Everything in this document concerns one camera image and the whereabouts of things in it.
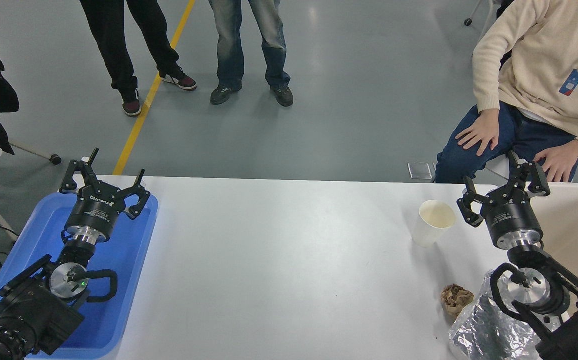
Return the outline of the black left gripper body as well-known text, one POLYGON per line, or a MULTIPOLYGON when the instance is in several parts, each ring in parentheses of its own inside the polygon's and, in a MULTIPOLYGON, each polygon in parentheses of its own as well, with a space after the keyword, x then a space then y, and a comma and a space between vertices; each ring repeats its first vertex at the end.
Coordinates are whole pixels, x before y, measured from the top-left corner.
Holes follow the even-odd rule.
POLYGON ((88 185, 79 189, 65 230, 74 236, 78 229, 86 227, 97 232, 100 240, 110 239, 119 214, 126 207, 119 192, 118 187, 111 185, 88 185))

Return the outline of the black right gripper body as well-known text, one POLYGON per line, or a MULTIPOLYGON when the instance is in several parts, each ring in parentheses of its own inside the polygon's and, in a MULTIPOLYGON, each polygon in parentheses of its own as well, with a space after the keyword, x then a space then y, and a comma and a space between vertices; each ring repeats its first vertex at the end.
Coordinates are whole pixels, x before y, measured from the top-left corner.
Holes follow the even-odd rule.
POLYGON ((542 241, 543 231, 530 196, 518 187, 490 191, 483 203, 483 219, 495 246, 528 246, 542 241))

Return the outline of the person's left hand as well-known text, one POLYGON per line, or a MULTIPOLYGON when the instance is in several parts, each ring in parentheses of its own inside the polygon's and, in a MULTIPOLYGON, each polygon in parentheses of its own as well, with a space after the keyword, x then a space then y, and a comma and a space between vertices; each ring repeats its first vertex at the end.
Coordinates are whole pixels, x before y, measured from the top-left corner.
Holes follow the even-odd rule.
POLYGON ((537 153, 534 162, 542 162, 547 182, 568 183, 574 177, 574 168, 578 162, 578 140, 561 146, 547 148, 537 153))

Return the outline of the person's right hand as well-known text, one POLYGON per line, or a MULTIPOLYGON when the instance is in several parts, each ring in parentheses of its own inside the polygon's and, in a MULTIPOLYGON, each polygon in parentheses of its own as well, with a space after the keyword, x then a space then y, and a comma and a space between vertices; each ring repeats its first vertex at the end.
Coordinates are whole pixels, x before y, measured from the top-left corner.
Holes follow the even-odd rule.
POLYGON ((481 157, 486 150, 494 150, 499 143, 499 109, 486 109, 479 113, 472 125, 455 136, 463 150, 476 150, 481 157))

